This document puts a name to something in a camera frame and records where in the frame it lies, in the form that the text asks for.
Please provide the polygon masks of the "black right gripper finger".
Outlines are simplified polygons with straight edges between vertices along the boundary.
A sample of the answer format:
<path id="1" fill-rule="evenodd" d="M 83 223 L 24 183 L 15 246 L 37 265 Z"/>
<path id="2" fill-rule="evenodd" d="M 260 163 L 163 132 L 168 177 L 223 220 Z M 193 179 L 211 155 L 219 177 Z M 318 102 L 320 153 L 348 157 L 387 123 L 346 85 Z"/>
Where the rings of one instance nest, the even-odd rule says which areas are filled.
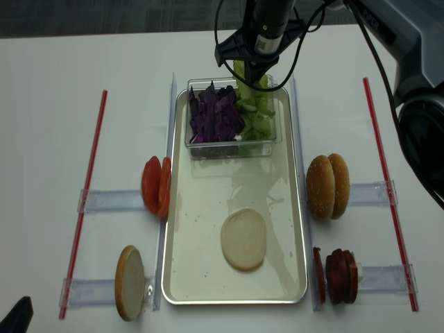
<path id="1" fill-rule="evenodd" d="M 268 89 L 261 89 L 250 84 L 250 82 L 258 81 L 262 76 L 266 75 L 266 72 L 277 63 L 277 59 L 274 59 L 270 62 L 245 61 L 245 77 L 247 79 L 247 86 L 256 90 L 277 90 L 277 86 L 268 87 Z"/>

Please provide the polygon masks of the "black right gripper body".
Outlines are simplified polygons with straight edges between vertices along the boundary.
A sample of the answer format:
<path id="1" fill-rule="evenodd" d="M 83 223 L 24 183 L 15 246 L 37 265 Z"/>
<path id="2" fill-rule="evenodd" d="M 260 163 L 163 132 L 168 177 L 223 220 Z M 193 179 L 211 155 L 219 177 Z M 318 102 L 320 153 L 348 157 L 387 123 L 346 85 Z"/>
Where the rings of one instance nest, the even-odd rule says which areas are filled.
<path id="1" fill-rule="evenodd" d="M 307 27 L 304 20 L 290 18 L 293 7 L 293 1 L 248 1 L 241 28 L 215 49 L 217 65 L 225 60 L 248 62 L 254 68 L 276 65 Z"/>

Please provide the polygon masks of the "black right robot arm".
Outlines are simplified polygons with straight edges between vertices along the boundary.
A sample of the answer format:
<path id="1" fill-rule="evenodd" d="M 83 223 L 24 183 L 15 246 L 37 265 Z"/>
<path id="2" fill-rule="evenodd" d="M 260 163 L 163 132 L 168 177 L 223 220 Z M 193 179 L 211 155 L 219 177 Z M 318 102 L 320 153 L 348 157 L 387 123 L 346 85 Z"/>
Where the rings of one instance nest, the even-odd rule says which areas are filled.
<path id="1" fill-rule="evenodd" d="M 327 8 L 348 9 L 369 42 L 376 38 L 396 61 L 386 84 L 405 160 L 421 185 L 443 204 L 443 9 L 429 1 L 323 1 L 307 21 L 293 1 L 248 1 L 241 28 L 215 46 L 218 66 L 244 63 L 250 88 L 292 43 L 318 30 Z"/>

